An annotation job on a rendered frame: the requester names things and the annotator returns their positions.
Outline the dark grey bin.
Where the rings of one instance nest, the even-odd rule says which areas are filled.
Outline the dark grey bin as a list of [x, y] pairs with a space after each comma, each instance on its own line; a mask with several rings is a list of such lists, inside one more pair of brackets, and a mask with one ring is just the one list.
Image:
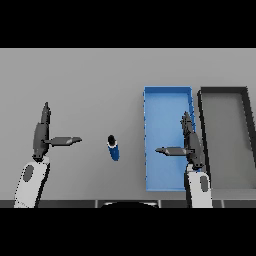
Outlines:
[[212, 188], [256, 189], [256, 128], [248, 88], [201, 87], [197, 96]]

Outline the blue bin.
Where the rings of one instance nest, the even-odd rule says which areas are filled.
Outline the blue bin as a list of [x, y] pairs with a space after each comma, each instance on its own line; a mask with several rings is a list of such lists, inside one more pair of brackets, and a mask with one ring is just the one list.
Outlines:
[[147, 192], [184, 191], [185, 156], [165, 156], [161, 147], [184, 147], [180, 121], [188, 112], [196, 129], [192, 88], [190, 86], [145, 86], [144, 155]]

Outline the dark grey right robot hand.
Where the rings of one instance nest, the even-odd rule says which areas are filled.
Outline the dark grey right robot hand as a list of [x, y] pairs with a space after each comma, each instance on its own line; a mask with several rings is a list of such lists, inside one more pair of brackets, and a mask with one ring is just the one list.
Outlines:
[[203, 167], [201, 160], [202, 150], [188, 112], [184, 112], [180, 123], [184, 137], [184, 147], [160, 147], [156, 148], [155, 151], [165, 156], [185, 156], [192, 169], [199, 170]]

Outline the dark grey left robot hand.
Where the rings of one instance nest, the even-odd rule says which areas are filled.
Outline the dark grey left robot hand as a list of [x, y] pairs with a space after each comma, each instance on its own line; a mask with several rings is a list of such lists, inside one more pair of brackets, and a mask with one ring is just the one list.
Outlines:
[[41, 119], [36, 124], [33, 137], [33, 155], [36, 162], [42, 162], [44, 156], [48, 153], [49, 147], [71, 146], [81, 142], [81, 137], [50, 137], [50, 119], [51, 109], [48, 103], [44, 104]]

